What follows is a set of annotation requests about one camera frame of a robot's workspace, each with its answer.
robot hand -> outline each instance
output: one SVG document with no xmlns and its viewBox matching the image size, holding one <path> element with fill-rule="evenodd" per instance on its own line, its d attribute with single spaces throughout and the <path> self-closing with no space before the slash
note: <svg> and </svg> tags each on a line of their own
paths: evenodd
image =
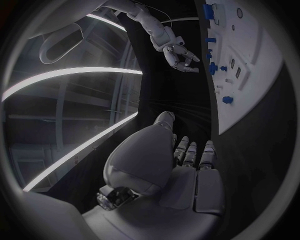
<svg viewBox="0 0 300 240">
<path fill-rule="evenodd" d="M 177 69 L 181 72 L 192 72 L 199 73 L 197 67 L 191 68 L 189 65 L 194 60 L 195 62 L 200 62 L 200 59 L 193 54 L 191 51 L 187 50 L 184 46 L 180 45 L 166 45 L 163 48 L 164 57 L 170 66 L 174 69 Z M 185 62 L 180 62 L 177 54 L 185 57 Z"/>
</svg>

led light strip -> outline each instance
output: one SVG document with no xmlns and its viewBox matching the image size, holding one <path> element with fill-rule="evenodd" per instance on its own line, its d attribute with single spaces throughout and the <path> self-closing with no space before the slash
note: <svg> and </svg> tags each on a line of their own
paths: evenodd
<svg viewBox="0 0 300 240">
<path fill-rule="evenodd" d="M 102 21 L 102 22 L 105 22 L 105 23 L 107 23 L 107 24 L 110 24 L 110 25 L 113 25 L 113 26 L 117 27 L 117 28 L 123 30 L 124 32 L 127 32 L 127 31 L 125 30 L 124 27 L 120 26 L 119 24 L 116 24 L 116 23 L 113 22 L 113 21 L 109 21 L 109 20 L 107 20 L 107 19 L 105 19 L 105 18 L 103 18 L 103 17 L 96 16 L 96 15 L 93 15 L 93 14 L 88 14 L 88 15 L 86 15 L 86 16 L 87 16 L 87 17 L 90 17 L 90 18 L 93 18 L 93 19 L 98 19 L 98 20 L 100 20 L 100 21 Z"/>
<path fill-rule="evenodd" d="M 74 67 L 74 68 L 65 68 L 55 71 L 45 72 L 36 76 L 32 76 L 27 78 L 16 85 L 12 86 L 8 90 L 6 90 L 2 95 L 2 102 L 7 99 L 10 95 L 15 92 L 31 85 L 37 83 L 42 80 L 55 78 L 59 76 L 69 75 L 69 74 L 79 74 L 79 73 L 100 73 L 100 72 L 110 72 L 110 73 L 128 73 L 128 74 L 140 74 L 143 73 L 141 71 L 131 70 L 131 69 L 123 69 L 123 68 L 114 68 L 114 67 L 103 67 L 103 66 L 95 66 L 95 67 Z"/>
<path fill-rule="evenodd" d="M 59 159 L 57 162 L 53 163 L 50 167 L 48 167 L 45 171 L 43 171 L 40 175 L 38 175 L 35 179 L 33 179 L 24 189 L 23 191 L 29 192 L 32 188 L 35 187 L 40 181 L 42 181 L 44 178 L 46 178 L 50 173 L 52 173 L 55 169 L 57 169 L 59 166 L 64 164 L 66 161 L 68 161 L 70 158 L 78 154 L 80 151 L 97 141 L 98 139 L 102 138 L 104 135 L 110 133 L 117 127 L 121 126 L 122 124 L 128 122 L 130 119 L 133 119 L 138 113 L 134 113 L 130 115 L 129 117 L 125 118 L 124 120 L 114 124 L 113 126 L 109 127 L 108 129 L 104 130 L 103 132 L 99 133 L 98 135 L 94 136 L 90 140 L 86 141 L 85 143 L 81 144 L 79 147 L 75 148 L 73 151 L 69 152 L 67 155 L 63 156 L 61 159 Z"/>
</svg>

wire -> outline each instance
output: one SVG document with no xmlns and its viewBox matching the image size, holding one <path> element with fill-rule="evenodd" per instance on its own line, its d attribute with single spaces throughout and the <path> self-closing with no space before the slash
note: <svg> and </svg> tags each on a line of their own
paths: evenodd
<svg viewBox="0 0 300 240">
<path fill-rule="evenodd" d="M 138 3 L 138 4 L 141 4 L 141 5 L 144 5 L 144 6 L 148 7 L 148 8 L 155 9 L 156 11 L 159 11 L 159 12 L 161 12 L 161 13 L 167 15 L 167 17 L 170 19 L 170 23 L 171 23 L 171 27 L 170 27 L 170 28 L 172 29 L 172 26 L 173 26 L 172 20 L 171 20 L 170 16 L 169 16 L 168 14 L 166 14 L 164 11 L 161 11 L 161 10 L 159 10 L 159 9 L 153 7 L 153 6 L 149 6 L 149 5 L 143 4 L 143 3 L 139 2 L 139 1 L 135 1 L 135 0 L 132 0 L 132 1 L 133 1 L 133 2 L 136 2 L 136 3 Z"/>
</svg>

glass panel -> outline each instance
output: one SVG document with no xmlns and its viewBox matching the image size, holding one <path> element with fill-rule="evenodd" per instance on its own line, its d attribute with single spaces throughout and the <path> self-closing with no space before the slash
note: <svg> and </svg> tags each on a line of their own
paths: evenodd
<svg viewBox="0 0 300 240">
<path fill-rule="evenodd" d="M 93 12 L 117 24 L 113 12 Z M 46 36 L 29 39 L 8 87 L 43 73 L 82 67 L 140 70 L 127 33 L 91 17 L 77 24 L 84 40 L 60 60 L 44 64 L 40 48 Z M 126 117 L 136 113 L 142 75 L 81 72 L 58 75 L 28 85 L 5 100 L 5 131 L 10 162 L 22 188 L 66 154 Z M 46 192 L 94 148 L 73 155 L 32 188 Z"/>
</svg>

blue fitting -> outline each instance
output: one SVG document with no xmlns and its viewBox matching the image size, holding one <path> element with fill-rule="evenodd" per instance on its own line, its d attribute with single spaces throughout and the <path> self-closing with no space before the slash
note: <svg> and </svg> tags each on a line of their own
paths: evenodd
<svg viewBox="0 0 300 240">
<path fill-rule="evenodd" d="M 205 19 L 207 20 L 214 19 L 214 10 L 212 5 L 203 4 L 203 11 L 204 11 Z"/>
<path fill-rule="evenodd" d="M 230 96 L 224 96 L 222 101 L 225 104 L 231 104 L 234 101 L 234 98 Z"/>
<path fill-rule="evenodd" d="M 221 69 L 222 71 L 226 71 L 226 72 L 227 72 L 227 67 L 226 67 L 226 66 L 221 66 L 220 69 Z"/>
<path fill-rule="evenodd" d="M 216 43 L 217 40 L 215 37 L 207 37 L 207 38 L 205 38 L 205 42 L 206 43 Z"/>
<path fill-rule="evenodd" d="M 218 71 L 218 66 L 215 65 L 214 62 L 211 62 L 210 65 L 209 65 L 209 67 L 208 67 L 208 70 L 209 70 L 209 73 L 211 75 L 215 75 L 215 72 Z"/>
</svg>

